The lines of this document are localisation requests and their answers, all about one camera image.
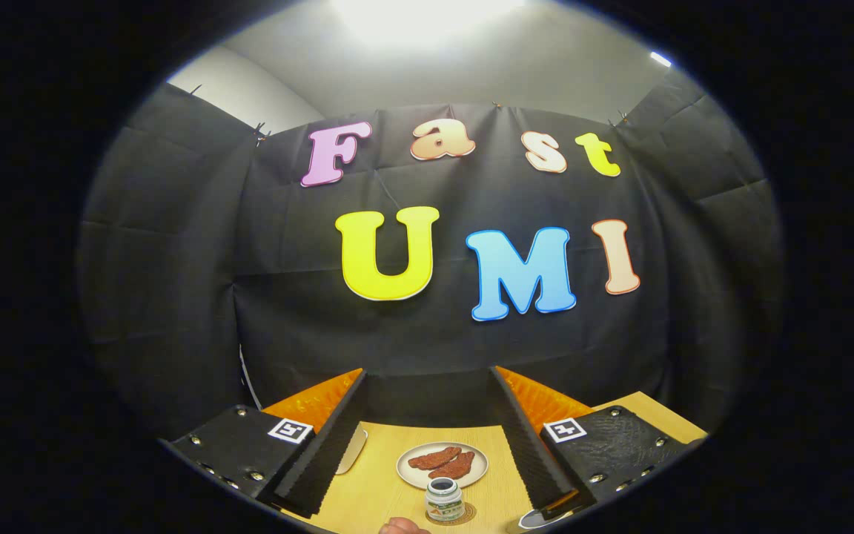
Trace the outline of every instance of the white plate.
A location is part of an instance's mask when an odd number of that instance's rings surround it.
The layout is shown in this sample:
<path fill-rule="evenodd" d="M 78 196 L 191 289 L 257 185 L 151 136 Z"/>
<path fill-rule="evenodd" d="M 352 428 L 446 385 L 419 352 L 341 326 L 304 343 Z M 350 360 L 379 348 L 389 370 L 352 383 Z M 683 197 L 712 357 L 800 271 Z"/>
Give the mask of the white plate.
<path fill-rule="evenodd" d="M 441 452 L 441 450 L 447 449 L 448 446 L 459 446 L 461 448 L 460 454 L 464 452 L 477 453 L 477 455 L 474 456 L 474 463 L 470 466 L 470 472 L 460 477 L 460 479 L 457 479 L 458 486 L 470 486 L 470 484 L 477 482 L 486 474 L 487 469 L 489 469 L 489 460 L 487 460 L 486 454 L 483 454 L 483 452 L 475 446 L 464 445 L 462 443 L 455 443 L 451 441 L 424 443 L 423 445 L 415 446 L 413 449 L 401 454 L 400 458 L 397 459 L 397 474 L 399 474 L 407 484 L 410 484 L 413 487 L 419 487 L 422 490 L 427 490 L 427 484 L 430 484 L 431 480 L 427 474 L 430 473 L 430 471 L 414 469 L 413 467 L 408 466 L 407 460 L 417 458 L 417 456 L 424 456 L 424 454 L 430 454 L 432 452 Z"/>

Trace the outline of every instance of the black fabric curtain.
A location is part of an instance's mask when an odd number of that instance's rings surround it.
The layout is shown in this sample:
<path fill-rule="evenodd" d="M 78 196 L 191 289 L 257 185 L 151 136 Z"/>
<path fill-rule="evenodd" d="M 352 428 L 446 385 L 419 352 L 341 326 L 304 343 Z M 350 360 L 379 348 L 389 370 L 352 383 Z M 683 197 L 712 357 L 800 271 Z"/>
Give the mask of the black fabric curtain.
<path fill-rule="evenodd" d="M 477 149 L 411 156 L 414 126 L 459 119 Z M 367 121 L 333 185 L 302 187 L 323 128 Z M 559 142 L 569 168 L 526 161 L 525 131 Z M 574 139 L 611 145 L 598 174 Z M 502 365 L 584 403 L 642 391 L 707 430 L 769 347 L 781 300 L 778 217 L 759 161 L 691 81 L 666 79 L 619 125 L 522 108 L 418 105 L 325 119 L 270 136 L 176 88 L 136 112 L 105 159 L 82 227 L 81 287 L 99 364 L 162 436 L 263 405 L 358 367 L 367 419 L 411 426 L 495 423 L 484 376 Z M 409 300 L 374 302 L 342 279 L 335 219 L 383 213 L 377 265 L 406 269 L 401 208 L 440 211 L 434 273 Z M 591 225 L 628 224 L 640 288 L 604 291 Z M 572 310 L 477 322 L 477 257 L 465 238 L 501 230 L 525 257 L 535 233 L 566 228 Z"/>
<path fill-rule="evenodd" d="M 163 84 L 123 126 L 86 202 L 78 271 L 94 357 L 165 439 L 251 403 L 228 258 L 254 148 L 250 126 Z"/>

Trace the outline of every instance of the coaster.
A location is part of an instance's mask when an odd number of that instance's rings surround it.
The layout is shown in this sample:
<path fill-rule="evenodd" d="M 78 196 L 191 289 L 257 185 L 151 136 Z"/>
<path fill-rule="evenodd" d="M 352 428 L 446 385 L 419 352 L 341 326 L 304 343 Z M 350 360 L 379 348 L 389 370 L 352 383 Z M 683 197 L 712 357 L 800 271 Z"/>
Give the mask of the coaster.
<path fill-rule="evenodd" d="M 477 517 L 477 508 L 472 506 L 472 504 L 463 503 L 463 507 L 466 508 L 463 511 L 463 515 L 453 521 L 438 521 L 430 517 L 426 510 L 424 511 L 424 517 L 427 518 L 427 521 L 430 521 L 433 524 L 439 524 L 441 527 L 453 527 L 455 524 L 464 524 L 466 521 L 470 521 L 474 519 L 474 517 Z"/>

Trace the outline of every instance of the letter u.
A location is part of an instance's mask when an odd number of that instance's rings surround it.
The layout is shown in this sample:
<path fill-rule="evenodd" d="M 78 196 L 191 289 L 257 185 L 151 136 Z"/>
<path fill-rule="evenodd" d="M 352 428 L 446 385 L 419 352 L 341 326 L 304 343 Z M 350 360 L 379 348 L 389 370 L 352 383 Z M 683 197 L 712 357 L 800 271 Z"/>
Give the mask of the letter u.
<path fill-rule="evenodd" d="M 345 284 L 367 300 L 404 300 L 423 291 L 434 273 L 431 224 L 440 212 L 430 206 L 404 208 L 397 220 L 407 226 L 407 270 L 386 276 L 377 270 L 377 227 L 384 216 L 376 211 L 346 213 L 335 220 L 342 233 L 342 274 Z"/>

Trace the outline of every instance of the finger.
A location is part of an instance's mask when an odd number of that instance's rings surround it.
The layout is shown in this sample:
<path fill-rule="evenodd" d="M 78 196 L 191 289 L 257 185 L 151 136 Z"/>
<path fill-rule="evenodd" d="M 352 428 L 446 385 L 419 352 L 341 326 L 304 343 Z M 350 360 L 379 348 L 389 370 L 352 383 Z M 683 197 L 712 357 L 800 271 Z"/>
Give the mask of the finger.
<path fill-rule="evenodd" d="M 399 527 L 407 534 L 417 534 L 417 531 L 419 530 L 417 528 L 417 524 L 406 517 L 392 517 L 390 521 L 387 521 L 387 523 L 393 527 Z"/>
<path fill-rule="evenodd" d="M 383 527 L 377 531 L 377 534 L 411 534 L 411 532 L 400 527 L 395 527 L 393 524 L 384 524 Z"/>

